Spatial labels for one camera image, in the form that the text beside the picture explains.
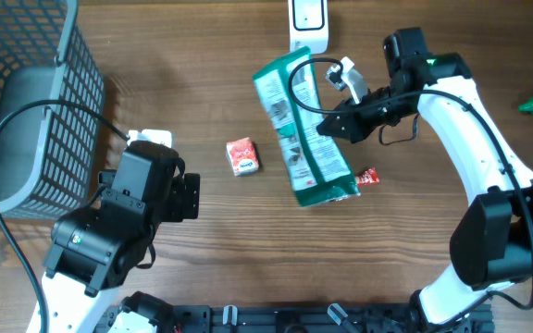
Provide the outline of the red coffee stick sachet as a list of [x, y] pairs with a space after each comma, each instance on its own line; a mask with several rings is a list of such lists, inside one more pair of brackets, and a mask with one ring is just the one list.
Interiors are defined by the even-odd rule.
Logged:
[[367, 170], [362, 171], [359, 174], [355, 175], [355, 182], [358, 187], [363, 187], [365, 185], [372, 185], [380, 183], [377, 170], [372, 167]]

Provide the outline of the small red white candy pack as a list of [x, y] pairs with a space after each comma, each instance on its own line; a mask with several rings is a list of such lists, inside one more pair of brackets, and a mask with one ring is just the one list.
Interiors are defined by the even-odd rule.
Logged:
[[226, 152], [233, 174], [236, 177], [254, 173], [259, 169], [256, 150], [249, 137], [227, 142]]

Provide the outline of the dark green snack bag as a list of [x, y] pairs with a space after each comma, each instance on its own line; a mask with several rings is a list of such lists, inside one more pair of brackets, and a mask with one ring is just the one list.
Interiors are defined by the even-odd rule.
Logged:
[[320, 107], [315, 71], [311, 65], [301, 65], [311, 58], [311, 50], [302, 47], [253, 75], [258, 98], [276, 133], [291, 188], [301, 206], [360, 194], [353, 171], [337, 144], [316, 130], [324, 116], [303, 109], [289, 95], [289, 89], [293, 89], [304, 105]]

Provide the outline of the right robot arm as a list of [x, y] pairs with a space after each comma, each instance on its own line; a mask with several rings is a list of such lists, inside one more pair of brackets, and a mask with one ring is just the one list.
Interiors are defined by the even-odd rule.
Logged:
[[371, 91], [347, 59], [326, 74], [350, 97], [329, 110], [320, 134], [360, 142], [404, 117], [422, 117], [438, 135], [464, 185], [467, 210], [450, 238], [450, 264], [414, 293], [407, 328], [438, 332], [458, 326], [486, 300], [506, 298], [529, 282], [533, 307], [533, 171], [508, 145], [482, 104], [473, 75], [456, 53], [428, 50], [423, 32], [389, 35], [383, 51], [388, 86]]

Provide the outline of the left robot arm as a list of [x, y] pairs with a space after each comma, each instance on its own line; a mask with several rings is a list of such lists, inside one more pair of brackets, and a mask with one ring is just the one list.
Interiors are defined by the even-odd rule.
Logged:
[[150, 268], [153, 241], [164, 222], [195, 219], [201, 177], [185, 170], [179, 154], [159, 143], [135, 141], [118, 168], [98, 175], [94, 196], [53, 225], [44, 259], [44, 300], [30, 332], [91, 332], [132, 268]]

